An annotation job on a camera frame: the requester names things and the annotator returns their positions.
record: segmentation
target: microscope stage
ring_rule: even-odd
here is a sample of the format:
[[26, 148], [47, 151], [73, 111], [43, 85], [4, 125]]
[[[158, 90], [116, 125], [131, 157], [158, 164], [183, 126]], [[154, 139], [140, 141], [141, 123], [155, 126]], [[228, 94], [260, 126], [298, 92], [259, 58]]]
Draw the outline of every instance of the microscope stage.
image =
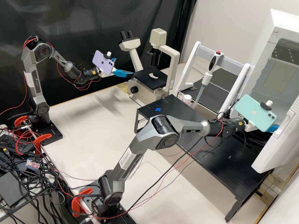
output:
[[135, 73], [135, 78], [151, 90], [166, 86], [167, 75], [157, 68], [146, 68]]

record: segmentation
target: black curtain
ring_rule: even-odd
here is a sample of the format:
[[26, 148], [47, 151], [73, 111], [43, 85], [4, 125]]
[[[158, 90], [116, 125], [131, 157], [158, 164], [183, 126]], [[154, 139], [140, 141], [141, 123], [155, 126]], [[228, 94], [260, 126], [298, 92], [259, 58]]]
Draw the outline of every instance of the black curtain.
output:
[[[49, 41], [66, 60], [91, 68], [93, 53], [112, 52], [115, 67], [133, 71], [128, 52], [118, 46], [120, 31], [132, 30], [140, 38], [137, 52], [146, 67], [150, 59], [150, 32], [154, 28], [167, 31], [167, 45], [181, 52], [194, 0], [2, 0], [0, 27], [0, 113], [22, 102], [25, 96], [21, 52], [30, 35]], [[170, 58], [162, 55], [159, 68], [169, 66]], [[126, 79], [110, 76], [93, 83], [87, 91], [79, 91], [63, 80], [52, 59], [37, 65], [47, 103], [55, 105]], [[0, 116], [1, 123], [17, 113], [29, 110], [24, 104]]]

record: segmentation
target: smartphone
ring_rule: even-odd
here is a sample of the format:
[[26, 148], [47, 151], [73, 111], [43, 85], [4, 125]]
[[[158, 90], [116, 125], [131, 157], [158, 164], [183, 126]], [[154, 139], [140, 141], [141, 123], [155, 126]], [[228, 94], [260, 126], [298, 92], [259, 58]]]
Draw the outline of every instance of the smartphone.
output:
[[104, 55], [96, 50], [93, 56], [93, 64], [100, 68], [106, 75], [110, 75], [114, 67], [114, 62], [104, 57]]
[[270, 110], [265, 110], [255, 99], [245, 94], [236, 103], [235, 110], [262, 132], [267, 131], [276, 120], [277, 116]]

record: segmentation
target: red clamp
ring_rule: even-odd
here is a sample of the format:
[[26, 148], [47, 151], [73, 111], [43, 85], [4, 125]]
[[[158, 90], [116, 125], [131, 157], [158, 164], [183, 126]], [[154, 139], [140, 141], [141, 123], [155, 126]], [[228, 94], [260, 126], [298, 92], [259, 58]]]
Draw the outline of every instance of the red clamp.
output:
[[[20, 125], [23, 121], [27, 121], [27, 120], [28, 120], [28, 117], [27, 117], [27, 116], [21, 116], [21, 117], [17, 118], [13, 124], [14, 124], [14, 126], [18, 126], [18, 125]], [[23, 134], [23, 132], [22, 132], [22, 131], [16, 131], [16, 134], [17, 134], [18, 136], [21, 136], [21, 135]]]
[[[92, 192], [93, 192], [93, 189], [89, 187], [89, 188], [86, 188], [85, 190], [81, 191], [79, 194], [91, 194]], [[84, 209], [80, 205], [80, 200], [82, 198], [83, 197], [78, 196], [78, 197], [73, 198], [73, 200], [72, 200], [72, 203], [71, 203], [72, 210], [75, 211], [76, 213], [85, 213]], [[79, 215], [75, 214], [75, 213], [73, 213], [73, 216], [75, 218], [79, 217]]]
[[47, 139], [47, 138], [51, 138], [51, 137], [52, 137], [51, 134], [43, 134], [43, 135], [37, 137], [37, 138], [33, 141], [33, 144], [35, 145], [35, 148], [36, 148], [36, 150], [35, 150], [35, 154], [37, 154], [37, 155], [41, 154], [40, 143], [41, 143], [43, 140], [45, 140], [45, 139]]

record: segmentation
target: robotic arm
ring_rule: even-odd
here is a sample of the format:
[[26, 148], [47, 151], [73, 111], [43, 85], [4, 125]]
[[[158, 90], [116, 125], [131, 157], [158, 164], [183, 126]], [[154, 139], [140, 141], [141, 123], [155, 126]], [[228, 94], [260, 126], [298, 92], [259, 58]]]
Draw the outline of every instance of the robotic arm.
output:
[[223, 121], [191, 122], [172, 116], [158, 115], [149, 119], [145, 127], [136, 134], [113, 170], [107, 170], [98, 180], [102, 197], [93, 200], [95, 211], [103, 211], [116, 206], [124, 193], [125, 180], [133, 171], [143, 154], [148, 150], [169, 148], [179, 141], [184, 133], [199, 133], [201, 136], [220, 136], [228, 138], [237, 130], [244, 130], [242, 118]]
[[34, 113], [41, 118], [42, 126], [50, 123], [49, 106], [42, 93], [36, 65], [47, 58], [57, 61], [64, 72], [74, 80], [75, 85], [84, 85], [89, 80], [99, 78], [101, 73], [97, 67], [80, 71], [72, 62], [66, 61], [50, 43], [39, 39], [38, 36], [29, 37], [24, 43], [21, 60], [30, 90], [29, 104]]

